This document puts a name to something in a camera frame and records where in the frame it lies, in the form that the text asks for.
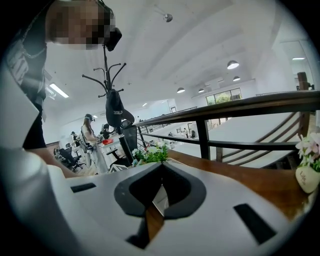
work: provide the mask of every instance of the wooden surface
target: wooden surface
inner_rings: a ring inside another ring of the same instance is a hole
[[[308,202],[308,195],[300,188],[295,170],[256,169],[210,161],[169,150],[168,157],[185,165],[230,177],[253,190],[292,220]]]
[[[135,125],[150,126],[217,118],[245,117],[265,114],[308,112],[320,109],[320,91],[291,91],[232,100],[187,111],[171,113],[138,122]]]
[[[164,225],[165,220],[161,213],[158,211],[158,209],[153,205],[153,203],[146,210],[145,218],[147,223],[149,240],[152,241],[152,239],[155,238],[157,233]]]

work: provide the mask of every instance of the white ceiling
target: white ceiling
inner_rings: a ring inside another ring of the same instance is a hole
[[[187,90],[222,77],[228,86],[234,76],[250,80],[264,49],[277,33],[277,6],[271,0],[104,0],[113,9],[123,37],[107,52],[108,65],[127,63],[114,81],[128,109],[141,103],[174,98],[178,87]],[[166,23],[163,14],[172,14]],[[236,60],[240,66],[227,69]],[[61,112],[94,104],[103,110],[103,88],[81,75],[103,81],[103,49],[75,50],[48,44],[46,71],[69,98],[46,99]],[[112,76],[118,67],[112,70]]]

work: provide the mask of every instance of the woman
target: woman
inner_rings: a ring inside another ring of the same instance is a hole
[[[92,151],[92,153],[90,153],[90,157],[95,163],[98,174],[104,174],[108,172],[108,167],[104,155],[102,154],[97,144],[97,136],[95,136],[94,130],[91,128],[91,122],[93,120],[94,119],[90,114],[86,114],[84,116],[83,126],[81,127],[81,134],[84,143],[87,146],[88,152]]]

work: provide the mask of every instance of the smoke detector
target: smoke detector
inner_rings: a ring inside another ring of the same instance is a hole
[[[163,19],[165,20],[165,22],[168,23],[168,22],[172,21],[173,17],[172,17],[171,14],[167,13],[167,14],[165,14],[165,15],[163,16]]]

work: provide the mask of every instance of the red object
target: red object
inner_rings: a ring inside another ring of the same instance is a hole
[[[108,138],[108,139],[105,139],[102,141],[102,144],[103,145],[108,145],[110,143],[114,142],[114,139],[113,138]]]

